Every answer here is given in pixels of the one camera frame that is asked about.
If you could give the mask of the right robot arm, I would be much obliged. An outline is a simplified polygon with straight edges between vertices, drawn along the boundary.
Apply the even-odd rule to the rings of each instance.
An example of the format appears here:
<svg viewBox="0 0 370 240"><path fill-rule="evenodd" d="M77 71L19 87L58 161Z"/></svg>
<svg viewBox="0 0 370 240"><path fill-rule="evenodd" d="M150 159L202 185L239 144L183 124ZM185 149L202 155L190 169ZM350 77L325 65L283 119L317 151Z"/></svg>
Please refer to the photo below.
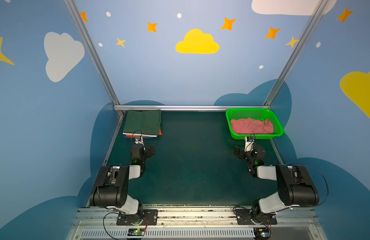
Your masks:
<svg viewBox="0 0 370 240"><path fill-rule="evenodd" d="M247 170L257 179L277 183L277 191L256 200L250 209L235 206L233 213L239 225L273 225L276 214L293 207L318 206L319 193L304 166L265 166L265 149L254 143L235 147L234 155L247 163Z"/></svg>

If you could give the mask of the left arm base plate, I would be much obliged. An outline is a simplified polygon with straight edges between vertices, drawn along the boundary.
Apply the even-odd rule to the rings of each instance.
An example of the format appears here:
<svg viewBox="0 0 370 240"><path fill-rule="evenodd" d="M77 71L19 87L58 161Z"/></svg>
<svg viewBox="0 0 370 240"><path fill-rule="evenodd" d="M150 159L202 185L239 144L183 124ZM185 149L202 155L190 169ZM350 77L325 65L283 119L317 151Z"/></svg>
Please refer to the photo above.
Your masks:
<svg viewBox="0 0 370 240"><path fill-rule="evenodd" d="M158 212L156 209L148 209L138 212L142 215L125 215L119 213L116 224L117 226L145 226L146 224L155 226L158 220Z"/></svg>

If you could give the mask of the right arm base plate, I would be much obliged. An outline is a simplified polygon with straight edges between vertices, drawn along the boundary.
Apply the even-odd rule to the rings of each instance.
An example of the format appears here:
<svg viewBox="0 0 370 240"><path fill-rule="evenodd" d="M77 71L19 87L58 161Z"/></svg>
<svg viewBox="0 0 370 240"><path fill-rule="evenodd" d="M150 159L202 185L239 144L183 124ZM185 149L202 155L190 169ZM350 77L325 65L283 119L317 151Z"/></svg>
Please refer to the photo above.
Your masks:
<svg viewBox="0 0 370 240"><path fill-rule="evenodd" d="M270 226L277 224L275 215L252 212L252 210L244 208L235 208L233 213L236 215L238 225Z"/></svg>

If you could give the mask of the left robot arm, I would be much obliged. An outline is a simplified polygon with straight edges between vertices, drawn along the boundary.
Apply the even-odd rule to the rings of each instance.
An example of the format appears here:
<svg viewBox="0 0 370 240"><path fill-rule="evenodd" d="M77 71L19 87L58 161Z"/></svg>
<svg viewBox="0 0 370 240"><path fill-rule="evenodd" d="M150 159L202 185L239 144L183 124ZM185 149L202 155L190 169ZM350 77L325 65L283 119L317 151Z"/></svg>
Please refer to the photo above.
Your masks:
<svg viewBox="0 0 370 240"><path fill-rule="evenodd" d="M117 211L117 224L121 226L138 226L148 221L144 216L143 205L129 196L128 191L129 181L138 179L145 173L146 161L156 154L155 148L154 146L146 147L140 140L136 141L130 153L129 165L100 168L89 197L91 206Z"/></svg>

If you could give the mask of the pink red t-shirt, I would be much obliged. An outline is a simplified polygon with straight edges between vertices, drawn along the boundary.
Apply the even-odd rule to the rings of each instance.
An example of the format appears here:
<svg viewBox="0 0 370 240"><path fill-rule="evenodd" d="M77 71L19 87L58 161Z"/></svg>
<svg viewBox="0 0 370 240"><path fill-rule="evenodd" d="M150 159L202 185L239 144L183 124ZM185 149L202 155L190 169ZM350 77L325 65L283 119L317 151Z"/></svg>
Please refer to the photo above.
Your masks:
<svg viewBox="0 0 370 240"><path fill-rule="evenodd" d="M264 121L254 120L251 118L230 120L232 131L238 135L250 134L273 134L273 124L269 119Z"/></svg>

